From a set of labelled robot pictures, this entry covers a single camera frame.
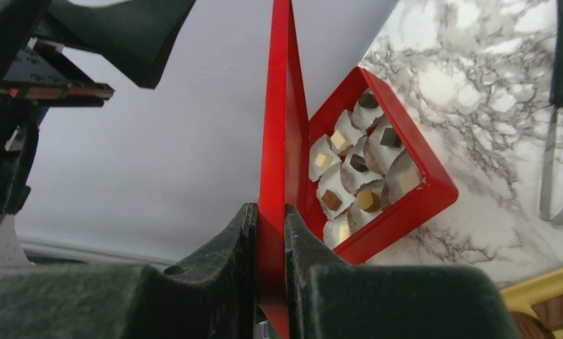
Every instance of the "chocolate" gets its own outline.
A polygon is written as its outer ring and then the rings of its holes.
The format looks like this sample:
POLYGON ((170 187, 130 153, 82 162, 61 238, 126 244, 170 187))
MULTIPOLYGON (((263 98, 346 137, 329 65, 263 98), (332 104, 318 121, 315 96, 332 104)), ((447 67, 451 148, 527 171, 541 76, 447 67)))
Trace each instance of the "chocolate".
POLYGON ((360 173, 364 173, 369 170, 365 159, 357 154, 352 155, 352 157, 350 158, 350 166, 352 166, 354 170, 357 170, 360 173))
POLYGON ((396 130, 385 129, 385 131, 383 131, 380 144, 381 146, 400 148, 400 146, 402 146, 402 140, 400 140, 398 134, 396 134, 396 130))
POLYGON ((323 194, 323 198, 321 200, 330 210, 338 210, 341 206, 341 199, 339 199, 339 197, 337 197, 335 193, 329 190, 325 191, 325 194, 323 194))
POLYGON ((326 170, 329 168, 329 166, 331 165, 331 161, 332 161, 332 157, 330 155, 324 154, 324 153, 319 153, 316 156, 316 159, 314 159, 314 164, 322 169, 322 170, 326 170))
POLYGON ((379 106, 379 103, 377 102, 377 99, 375 99, 373 94, 365 93, 360 96, 360 99, 358 99, 358 106, 367 109, 374 109, 379 106))
POLYGON ((340 131, 334 131, 333 135, 331 136, 331 144, 336 150, 343 152, 344 150, 348 149, 350 146, 350 142, 343 136, 340 131))
POLYGON ((563 295, 531 305, 544 327, 552 331, 563 328, 563 295))
POLYGON ((338 244, 344 242, 347 238, 350 237, 350 226, 348 224, 341 224, 339 225, 338 229, 338 244))
POLYGON ((358 194, 358 206, 364 212, 376 212, 381 208, 381 198, 373 191, 360 192, 358 194))
POLYGON ((519 312, 510 312, 520 339, 555 339, 554 334, 545 329, 539 320, 519 312))

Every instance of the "chocolate candy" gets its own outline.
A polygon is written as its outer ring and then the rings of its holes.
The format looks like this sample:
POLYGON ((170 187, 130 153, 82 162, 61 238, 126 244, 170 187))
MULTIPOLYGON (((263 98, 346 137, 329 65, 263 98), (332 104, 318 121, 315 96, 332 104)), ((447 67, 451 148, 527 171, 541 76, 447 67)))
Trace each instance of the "chocolate candy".
POLYGON ((326 170, 329 168, 329 165, 331 165, 331 161, 332 158, 330 155, 319 153, 316 159, 314 159, 314 164, 322 170, 326 170))
POLYGON ((402 140, 400 140, 394 129, 385 129, 380 144, 381 146, 400 148, 400 146, 402 146, 402 140))
POLYGON ((516 324, 516 329, 520 335, 520 339, 554 339, 554 334, 543 328, 539 320, 533 318, 532 316, 519 312, 510 312, 514 324, 516 324))
POLYGON ((544 327, 552 331, 563 328, 563 295, 531 305, 544 327))
POLYGON ((350 166, 352 166, 354 170, 357 170, 360 173, 364 173, 369 170, 365 159, 356 154, 352 155, 352 157, 350 158, 350 166))
POLYGON ((331 136, 331 144, 333 144, 333 147, 335 147, 336 150, 343 152, 348 149, 350 142, 346 140, 345 136, 343 136, 340 131, 334 131, 331 136))
POLYGON ((420 184, 420 172, 416 167, 411 167, 400 174, 398 183, 402 189, 402 194, 406 194, 420 184))
POLYGON ((339 197, 337 197, 335 193, 329 190, 325 191, 322 200, 325 206, 327 206, 327 208, 330 210, 338 210, 341 206, 341 199, 339 199, 339 197))
POLYGON ((365 93, 360 96, 360 99, 358 99, 358 106, 367 109, 374 109, 379 106, 379 103, 377 102, 377 99, 375 99, 373 94, 365 93))
POLYGON ((358 194, 358 206, 361 210, 373 213, 381 208, 381 198, 373 191, 363 191, 358 194))

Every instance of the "red tray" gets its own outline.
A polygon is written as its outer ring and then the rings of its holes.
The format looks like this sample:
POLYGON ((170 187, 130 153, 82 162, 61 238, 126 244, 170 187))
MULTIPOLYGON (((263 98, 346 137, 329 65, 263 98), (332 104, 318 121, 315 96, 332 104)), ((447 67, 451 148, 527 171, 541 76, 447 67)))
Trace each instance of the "red tray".
MULTIPOLYGON (((392 89, 387 83, 360 67, 348 74, 310 119, 310 144, 324 134, 331 136, 338 117, 345 109, 352 110, 367 88, 371 88, 379 106, 410 153, 420 170, 422 181, 416 189, 408 192, 334 249, 344 260, 354 264, 364 263, 458 198, 458 189, 392 89)), ((307 209, 302 215, 308 228, 322 240, 327 217, 316 198, 317 186, 318 182, 307 180, 307 209)))
POLYGON ((364 69, 353 69, 308 120, 292 2, 273 1, 256 267, 259 304, 284 338, 288 336, 285 204, 295 205, 308 228, 323 239, 327 219, 315 196, 317 183, 308 178, 310 147, 323 134, 333 133, 339 115, 344 109, 352 109, 366 88, 372 89, 423 180, 418 189, 406 194, 335 249, 354 264, 363 263, 451 205, 458 191, 390 87, 364 69))

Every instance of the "marble countertop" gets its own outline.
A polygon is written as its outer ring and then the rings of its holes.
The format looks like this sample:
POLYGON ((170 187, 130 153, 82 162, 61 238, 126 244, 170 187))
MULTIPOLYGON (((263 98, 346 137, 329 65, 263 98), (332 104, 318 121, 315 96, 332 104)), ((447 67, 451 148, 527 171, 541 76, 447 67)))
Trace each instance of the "marble countertop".
POLYGON ((460 196, 370 263, 470 264, 500 287, 563 266, 563 226, 537 213, 555 32, 555 0, 397 4, 361 66, 391 85, 460 196))

